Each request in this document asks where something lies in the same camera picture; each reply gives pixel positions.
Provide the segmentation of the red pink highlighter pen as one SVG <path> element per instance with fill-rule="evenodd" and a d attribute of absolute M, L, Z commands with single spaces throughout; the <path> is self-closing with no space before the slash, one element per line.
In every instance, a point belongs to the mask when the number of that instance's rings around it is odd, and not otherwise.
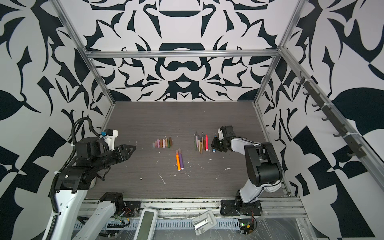
<path fill-rule="evenodd" d="M 205 135 L 205 151 L 209 151 L 209 138 L 207 134 Z"/>

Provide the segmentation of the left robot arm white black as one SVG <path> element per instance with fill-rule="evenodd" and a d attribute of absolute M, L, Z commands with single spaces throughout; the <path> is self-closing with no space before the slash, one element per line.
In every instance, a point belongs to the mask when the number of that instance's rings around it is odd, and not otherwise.
<path fill-rule="evenodd" d="M 126 207 L 122 193 L 108 192 L 81 230 L 73 237 L 80 207 L 92 182 L 105 180 L 99 172 L 108 172 L 111 166 L 130 159 L 137 149 L 132 145 L 112 146 L 98 137 L 88 137 L 73 142 L 73 151 L 64 166 L 57 172 L 50 189 L 53 208 L 44 233 L 44 240 L 94 240 L 107 221 Z"/>

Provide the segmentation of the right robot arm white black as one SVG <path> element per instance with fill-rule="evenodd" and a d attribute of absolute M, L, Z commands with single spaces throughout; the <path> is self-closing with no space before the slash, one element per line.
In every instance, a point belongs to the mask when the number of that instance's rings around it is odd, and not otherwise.
<path fill-rule="evenodd" d="M 237 196 L 241 204 L 254 203 L 263 192 L 274 193 L 281 188 L 283 168 L 270 142 L 257 143 L 237 137 L 232 126 L 222 126 L 211 147 L 219 152 L 244 155 L 248 180 Z"/>

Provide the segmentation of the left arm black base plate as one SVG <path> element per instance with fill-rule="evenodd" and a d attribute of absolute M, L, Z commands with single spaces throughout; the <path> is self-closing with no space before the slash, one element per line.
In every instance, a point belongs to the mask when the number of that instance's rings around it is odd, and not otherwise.
<path fill-rule="evenodd" d="M 140 213 L 141 201 L 124 201 L 124 203 L 125 206 L 122 209 L 124 217 L 131 218 Z"/>

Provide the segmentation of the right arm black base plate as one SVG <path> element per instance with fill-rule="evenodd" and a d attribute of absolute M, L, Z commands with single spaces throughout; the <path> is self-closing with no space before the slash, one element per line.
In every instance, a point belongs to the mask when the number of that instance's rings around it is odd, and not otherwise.
<path fill-rule="evenodd" d="M 260 201 L 245 204 L 241 199 L 221 200 L 220 214 L 225 217 L 232 216 L 261 216 L 262 206 Z"/>

